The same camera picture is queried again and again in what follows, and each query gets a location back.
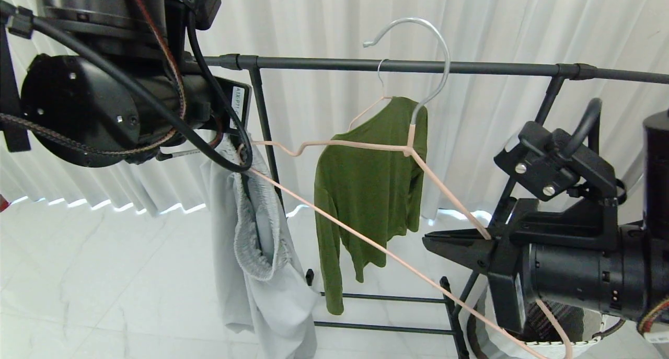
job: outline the black clothing rack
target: black clothing rack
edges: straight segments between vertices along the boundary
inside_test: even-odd
[[[205,61],[209,66],[220,66],[236,71],[248,70],[251,76],[251,84],[256,97],[256,106],[258,107],[258,116],[260,118],[260,126],[262,130],[263,139],[266,141],[272,140],[272,133],[270,131],[270,123],[267,116],[267,106],[265,104],[265,96],[262,88],[262,77],[260,69],[301,69],[301,70],[323,70],[323,71],[377,71],[380,60],[363,60],[363,59],[302,59],[301,57],[263,57],[255,55],[241,55],[241,54],[225,54],[223,56],[205,57]],[[444,72],[444,62],[442,61],[383,61],[380,66],[381,71],[385,72],[399,72],[399,73],[438,73]],[[611,79],[611,80],[628,80],[646,83],[660,83],[669,85],[669,75],[662,75],[659,73],[646,73],[635,71],[619,71],[614,69],[602,69],[588,64],[514,64],[514,63],[500,63],[500,62],[451,62],[450,73],[452,74],[466,74],[466,75],[515,75],[515,76],[546,76],[550,77],[546,94],[541,103],[535,121],[543,124],[549,114],[555,97],[560,92],[565,80],[587,80],[593,78]],[[279,182],[278,170],[276,167],[276,159],[274,156],[274,147],[267,146],[267,158],[270,163],[270,172],[272,178]],[[489,226],[494,226],[497,222],[503,222],[511,213],[511,207],[515,199],[511,197],[511,192],[515,186],[515,182],[509,178],[499,203],[492,214],[492,219]],[[277,188],[279,199],[282,199],[281,191]],[[431,235],[441,235],[447,231],[431,233]],[[306,273],[307,283],[311,285],[313,280],[313,271],[309,269]],[[466,301],[471,289],[473,288],[478,273],[472,272],[465,287],[462,290],[460,299]],[[440,280],[443,288],[450,291],[448,279],[443,276]],[[426,329],[426,328],[408,328],[401,326],[380,326],[368,325],[358,323],[338,323],[328,321],[317,321],[316,326],[326,326],[332,328],[352,328],[364,330],[383,330],[383,331],[401,331],[409,333],[428,333],[453,335],[458,351],[459,359],[469,358],[469,353],[464,341],[462,328],[459,324],[460,306],[455,306],[455,303],[444,297],[443,299],[431,299],[422,297],[400,297],[391,295],[364,295],[345,293],[346,298],[354,299],[372,299],[372,300],[387,300],[397,302],[418,302],[418,303],[432,303],[444,304],[451,324],[450,330],[441,329]]]

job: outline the laundry basket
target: laundry basket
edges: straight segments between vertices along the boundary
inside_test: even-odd
[[[475,309],[491,321],[496,321],[492,297],[485,290],[475,306]],[[593,334],[604,329],[605,319],[599,314],[588,309],[583,311],[582,319],[571,319],[568,323],[562,323],[573,345],[574,357],[586,352],[590,347],[596,345],[602,338],[592,338]],[[471,351],[478,359],[534,359],[533,355],[518,347],[507,337],[495,331],[470,316],[467,323],[467,337]],[[564,357],[564,344],[555,342],[526,342],[526,345],[545,357],[562,359]]]

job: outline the light gray garment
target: light gray garment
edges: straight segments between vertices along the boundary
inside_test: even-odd
[[[237,159],[227,139],[217,151],[226,159]],[[253,167],[270,174],[255,146]],[[311,311],[319,295],[306,285],[274,187],[249,172],[247,196],[241,174],[210,160],[201,171],[225,326],[234,332],[255,332],[267,359],[314,357]]]

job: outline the clothing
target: clothing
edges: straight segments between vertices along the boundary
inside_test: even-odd
[[[228,139],[217,151],[237,159]],[[256,147],[253,167],[269,175]],[[311,311],[319,295],[306,284],[274,187],[254,173],[232,173],[210,160],[201,171],[225,326],[255,332],[268,359],[314,357]]]
[[[406,145],[411,114],[417,103],[393,97],[374,118],[333,140]],[[428,153],[428,112],[416,118],[413,148],[425,160]],[[395,235],[416,232],[420,218],[423,170],[402,152],[382,152],[330,145],[316,166],[315,204],[383,247]],[[355,278],[363,282],[368,263],[385,266],[385,254],[316,214],[320,270],[331,314],[344,312],[339,242],[351,254]]]

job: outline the white marble floor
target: white marble floor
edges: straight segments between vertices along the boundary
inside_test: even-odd
[[[213,287],[209,212],[174,211],[157,218],[132,209],[21,202],[0,214],[0,344],[14,358],[255,358],[253,335],[226,331]],[[318,274],[313,213],[289,220],[304,268]],[[428,232],[434,226],[421,224]],[[448,275],[455,292],[468,271],[428,253],[420,234],[395,238],[391,249],[428,276]],[[368,267],[353,279],[342,252],[347,292],[439,297],[397,264]],[[442,306],[347,300],[341,317],[320,304],[316,319],[448,328]],[[319,359],[456,357],[450,337],[317,328]],[[626,328],[582,357],[653,359],[653,347]]]

